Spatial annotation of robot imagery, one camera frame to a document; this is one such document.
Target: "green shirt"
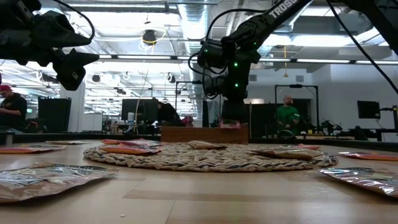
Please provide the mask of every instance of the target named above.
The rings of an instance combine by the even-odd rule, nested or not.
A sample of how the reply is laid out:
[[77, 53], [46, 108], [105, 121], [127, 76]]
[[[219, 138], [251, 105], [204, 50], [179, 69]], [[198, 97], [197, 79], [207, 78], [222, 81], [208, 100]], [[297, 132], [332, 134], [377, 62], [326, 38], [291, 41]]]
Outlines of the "green shirt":
[[299, 130], [297, 129], [296, 124], [293, 123], [293, 120], [299, 120], [300, 119], [300, 115], [299, 112], [297, 111], [296, 108], [294, 108], [293, 106], [280, 106], [277, 110], [277, 119], [278, 119], [278, 130], [289, 130], [291, 131], [293, 134], [298, 135], [299, 134]]

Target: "computer monitor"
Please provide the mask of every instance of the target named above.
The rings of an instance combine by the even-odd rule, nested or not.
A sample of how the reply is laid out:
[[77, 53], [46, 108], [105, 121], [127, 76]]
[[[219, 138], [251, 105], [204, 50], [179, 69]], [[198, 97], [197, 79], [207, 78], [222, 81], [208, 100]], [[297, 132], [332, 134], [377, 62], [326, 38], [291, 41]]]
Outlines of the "computer monitor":
[[[122, 120], [127, 121], [130, 112], [136, 113], [138, 99], [122, 100]], [[137, 111], [138, 121], [154, 122], [157, 120], [157, 101], [156, 100], [139, 100]]]
[[357, 101], [360, 119], [380, 119], [380, 105], [375, 101]]

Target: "wooden box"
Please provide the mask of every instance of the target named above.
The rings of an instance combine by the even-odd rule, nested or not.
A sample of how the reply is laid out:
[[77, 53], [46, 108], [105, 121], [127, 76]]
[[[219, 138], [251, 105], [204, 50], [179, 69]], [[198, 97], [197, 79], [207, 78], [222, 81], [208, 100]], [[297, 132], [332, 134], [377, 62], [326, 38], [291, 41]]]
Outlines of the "wooden box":
[[246, 124], [243, 124], [240, 129], [162, 127], [163, 142], [189, 142], [192, 140], [248, 144], [249, 128]]

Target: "label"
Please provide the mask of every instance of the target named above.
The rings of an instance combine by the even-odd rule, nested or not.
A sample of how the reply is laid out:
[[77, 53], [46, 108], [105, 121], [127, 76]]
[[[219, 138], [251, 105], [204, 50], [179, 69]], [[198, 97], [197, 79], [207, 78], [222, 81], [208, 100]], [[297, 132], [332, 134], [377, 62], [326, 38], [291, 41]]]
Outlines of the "label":
[[282, 0], [282, 3], [279, 3], [279, 5], [275, 9], [271, 10], [271, 12], [269, 12], [269, 15], [276, 19], [286, 10], [292, 7], [296, 2], [297, 0]]

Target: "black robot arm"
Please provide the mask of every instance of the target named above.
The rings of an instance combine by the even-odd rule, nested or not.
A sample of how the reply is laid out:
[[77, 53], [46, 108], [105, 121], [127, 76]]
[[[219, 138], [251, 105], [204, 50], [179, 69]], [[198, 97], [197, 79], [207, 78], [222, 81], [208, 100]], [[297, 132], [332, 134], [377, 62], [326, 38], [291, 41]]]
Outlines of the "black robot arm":
[[83, 66], [99, 56], [75, 49], [65, 54], [63, 47], [88, 45], [91, 39], [76, 34], [63, 14], [33, 15], [41, 7], [39, 0], [0, 0], [0, 58], [20, 65], [37, 62], [46, 67], [52, 63], [63, 87], [76, 90], [86, 73]]
[[[226, 75], [207, 85], [209, 95], [222, 94], [228, 100], [223, 106], [224, 119], [243, 119], [243, 99], [247, 98], [246, 87], [251, 63], [258, 63], [257, 49], [283, 22], [299, 12], [312, 0], [281, 0], [265, 13], [243, 22], [229, 36], [220, 41], [206, 39], [198, 53], [198, 64], [204, 69], [211, 67], [228, 69]], [[348, 7], [362, 12], [379, 30], [380, 34], [398, 54], [398, 12], [397, 1], [391, 0], [327, 0], [343, 2]]]

